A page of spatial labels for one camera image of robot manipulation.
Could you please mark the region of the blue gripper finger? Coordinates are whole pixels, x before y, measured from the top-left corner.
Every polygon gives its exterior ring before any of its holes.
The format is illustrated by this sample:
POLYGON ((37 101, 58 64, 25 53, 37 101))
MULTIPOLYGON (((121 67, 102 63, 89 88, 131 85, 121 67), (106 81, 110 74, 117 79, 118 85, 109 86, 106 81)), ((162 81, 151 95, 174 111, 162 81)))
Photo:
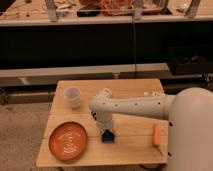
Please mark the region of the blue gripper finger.
POLYGON ((110 130, 105 130, 101 138, 103 143, 112 143, 114 139, 115 139, 115 135, 110 130))

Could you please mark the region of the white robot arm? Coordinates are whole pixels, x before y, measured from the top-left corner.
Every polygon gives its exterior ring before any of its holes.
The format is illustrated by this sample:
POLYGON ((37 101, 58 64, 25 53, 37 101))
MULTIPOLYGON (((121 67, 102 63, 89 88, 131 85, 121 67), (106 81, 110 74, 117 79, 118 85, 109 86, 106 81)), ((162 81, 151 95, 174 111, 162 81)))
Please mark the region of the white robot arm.
POLYGON ((213 92, 187 88, 177 95, 153 92, 133 98, 113 98, 108 88, 89 102, 97 126, 113 127, 113 114, 168 121, 166 171, 213 171, 213 92))

